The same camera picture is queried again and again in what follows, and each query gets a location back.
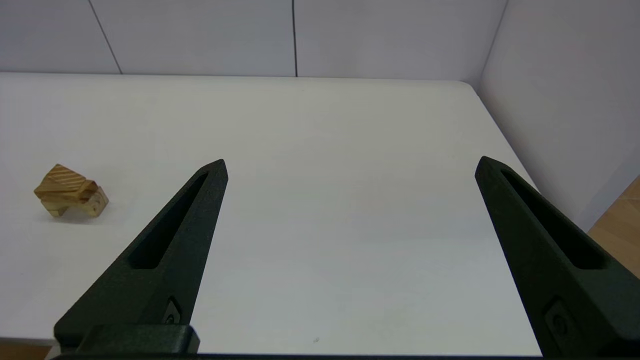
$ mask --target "wooden block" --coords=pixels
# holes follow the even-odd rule
[[[640,176],[634,180],[625,192],[620,195],[621,199],[640,200]]]
[[[49,353],[50,346],[15,343],[0,340],[0,360],[43,360]]]
[[[33,192],[53,217],[60,217],[69,207],[82,209],[91,217],[102,213],[109,199],[93,180],[56,164]]]
[[[616,200],[589,230],[589,235],[640,277],[640,200]]]

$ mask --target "panel seam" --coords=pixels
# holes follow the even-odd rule
[[[291,22],[293,25],[293,62],[296,67],[296,78],[298,77],[298,41],[296,39],[296,0],[291,0]]]
[[[502,27],[502,21],[504,19],[504,13],[507,12],[507,6],[509,6],[509,0],[506,0],[504,2],[504,7],[502,9],[502,15],[500,15],[500,20],[498,21],[498,26],[495,28],[495,34],[493,34],[493,40],[491,41],[491,46],[489,46],[489,51],[486,54],[486,59],[484,60],[484,65],[482,66],[482,71],[480,72],[480,78],[478,79],[478,90],[480,90],[480,85],[482,84],[482,79],[484,78],[484,70],[486,69],[486,66],[489,63],[489,58],[491,57],[491,53],[493,52],[493,47],[495,46],[495,39],[498,37],[498,32],[500,32],[500,28]]]
[[[95,20],[98,22],[98,26],[100,27],[100,31],[102,32],[102,36],[104,36],[104,41],[107,42],[107,46],[109,47],[109,51],[111,52],[111,56],[113,57],[113,61],[115,61],[116,66],[118,67],[118,71],[122,75],[122,69],[120,68],[120,64],[118,63],[118,59],[116,59],[116,54],[113,52],[113,48],[111,48],[111,44],[109,43],[109,39],[107,38],[107,34],[104,32],[102,28],[102,24],[100,23],[100,19],[98,19],[98,14],[95,12],[95,8],[93,7],[93,3],[91,0],[87,0],[89,2],[89,6],[91,6],[91,11],[93,11],[93,16],[95,16]]]

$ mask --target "white wall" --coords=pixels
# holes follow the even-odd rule
[[[0,71],[119,73],[87,0],[0,0]]]
[[[510,0],[480,95],[534,182],[589,229],[640,173],[640,1]]]
[[[0,0],[0,71],[440,79],[477,87],[505,4]]]
[[[476,87],[506,0],[296,0],[299,76]]]

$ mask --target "wood grain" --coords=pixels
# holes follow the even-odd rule
[[[93,180],[56,164],[33,192],[53,217],[62,216],[69,207],[82,209],[97,217],[109,203],[102,188]]]
[[[640,176],[598,219],[589,235],[640,277]]]

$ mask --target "wooden floor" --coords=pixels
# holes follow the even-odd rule
[[[589,235],[640,278],[640,176],[600,217]]]
[[[0,360],[42,360],[51,347],[0,341]]]

